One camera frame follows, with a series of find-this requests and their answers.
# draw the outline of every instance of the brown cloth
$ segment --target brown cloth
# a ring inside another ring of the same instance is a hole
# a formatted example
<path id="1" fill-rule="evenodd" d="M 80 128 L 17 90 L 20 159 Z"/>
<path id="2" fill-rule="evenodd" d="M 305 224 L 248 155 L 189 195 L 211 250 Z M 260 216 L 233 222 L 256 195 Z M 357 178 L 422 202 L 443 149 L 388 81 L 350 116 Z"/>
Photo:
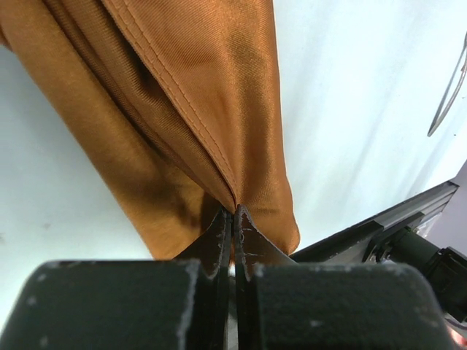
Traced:
<path id="1" fill-rule="evenodd" d="M 1 0 L 0 25 L 154 257 L 220 203 L 297 247 L 271 0 Z"/>

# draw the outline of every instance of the brown garment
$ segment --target brown garment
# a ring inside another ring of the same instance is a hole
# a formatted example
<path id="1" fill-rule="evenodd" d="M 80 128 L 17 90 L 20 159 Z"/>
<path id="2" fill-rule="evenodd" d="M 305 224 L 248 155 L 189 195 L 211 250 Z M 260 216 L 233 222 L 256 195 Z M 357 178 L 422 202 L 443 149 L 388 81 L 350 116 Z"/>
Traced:
<path id="1" fill-rule="evenodd" d="M 0 25 L 154 257 L 219 203 L 297 247 L 271 0 L 2 0 Z"/>

